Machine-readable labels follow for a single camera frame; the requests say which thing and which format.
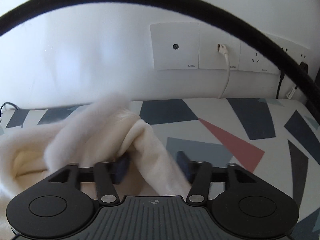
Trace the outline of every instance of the fluffy white fabric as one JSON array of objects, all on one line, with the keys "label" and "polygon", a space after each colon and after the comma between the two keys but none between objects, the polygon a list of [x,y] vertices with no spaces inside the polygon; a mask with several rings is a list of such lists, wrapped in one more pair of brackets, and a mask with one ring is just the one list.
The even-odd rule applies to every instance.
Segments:
[{"label": "fluffy white fabric", "polygon": [[[92,167],[129,152],[132,163],[120,185],[124,195],[187,196],[190,185],[156,138],[151,126],[128,110],[129,100],[113,93],[61,122],[23,128],[0,142],[0,239],[13,233],[6,219],[9,201],[68,163]],[[82,191],[95,198],[92,183]]]}]

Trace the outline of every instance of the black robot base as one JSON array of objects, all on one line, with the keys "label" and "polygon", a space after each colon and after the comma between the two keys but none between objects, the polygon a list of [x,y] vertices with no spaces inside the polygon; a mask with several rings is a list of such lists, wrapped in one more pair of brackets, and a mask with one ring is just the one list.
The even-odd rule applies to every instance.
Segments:
[{"label": "black robot base", "polygon": [[[289,240],[299,209],[295,201],[262,179],[230,163],[227,168],[192,162],[178,152],[177,162],[190,192],[181,196],[126,196],[119,184],[128,155],[113,163],[78,168],[71,163],[11,200],[7,219],[16,240]],[[95,182],[98,200],[80,191]],[[225,191],[208,200],[211,182]]]}]

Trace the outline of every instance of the cable tag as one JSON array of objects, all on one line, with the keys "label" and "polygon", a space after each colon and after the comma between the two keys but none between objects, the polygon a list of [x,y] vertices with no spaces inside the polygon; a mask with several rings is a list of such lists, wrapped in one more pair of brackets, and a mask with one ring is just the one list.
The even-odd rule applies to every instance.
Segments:
[{"label": "cable tag", "polygon": [[296,91],[296,89],[295,89],[294,87],[292,87],[292,88],[290,89],[290,91],[286,94],[286,97],[287,97],[288,99],[291,99],[292,96],[293,96],[293,94],[295,93],[295,91]]}]

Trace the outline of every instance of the wall socket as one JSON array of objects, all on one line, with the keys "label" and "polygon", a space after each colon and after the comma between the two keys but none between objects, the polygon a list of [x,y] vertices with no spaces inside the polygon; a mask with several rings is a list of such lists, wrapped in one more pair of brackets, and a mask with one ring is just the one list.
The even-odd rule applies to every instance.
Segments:
[{"label": "wall socket", "polygon": [[[310,49],[293,41],[289,41],[269,33],[265,33],[265,35],[273,42],[278,44],[283,51],[292,57],[298,64],[300,64],[302,61],[308,65],[310,64],[312,59],[312,52]],[[270,73],[276,75],[280,74],[280,70],[272,62],[244,42],[241,42],[239,70]]]}]

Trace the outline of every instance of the circular mount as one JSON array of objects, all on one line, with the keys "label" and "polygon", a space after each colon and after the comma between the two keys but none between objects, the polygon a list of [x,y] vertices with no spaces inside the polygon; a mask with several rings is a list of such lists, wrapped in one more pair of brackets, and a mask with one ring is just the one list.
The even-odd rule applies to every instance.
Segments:
[{"label": "circular mount", "polygon": [[262,188],[258,183],[239,183],[226,190],[215,198],[211,211],[223,229],[250,239],[285,236],[299,217],[292,198],[271,185]]},{"label": "circular mount", "polygon": [[201,203],[202,201],[204,201],[204,196],[201,195],[191,195],[189,197],[189,200],[193,203]]},{"label": "circular mount", "polygon": [[43,196],[30,203],[30,211],[39,217],[54,217],[67,208],[67,202],[57,196]]},{"label": "circular mount", "polygon": [[117,200],[117,197],[114,195],[104,195],[101,197],[101,201],[104,203],[112,203]]},{"label": "circular mount", "polygon": [[6,212],[14,231],[35,239],[70,235],[85,226],[93,214],[92,200],[85,193],[68,183],[46,181],[13,198]]}]

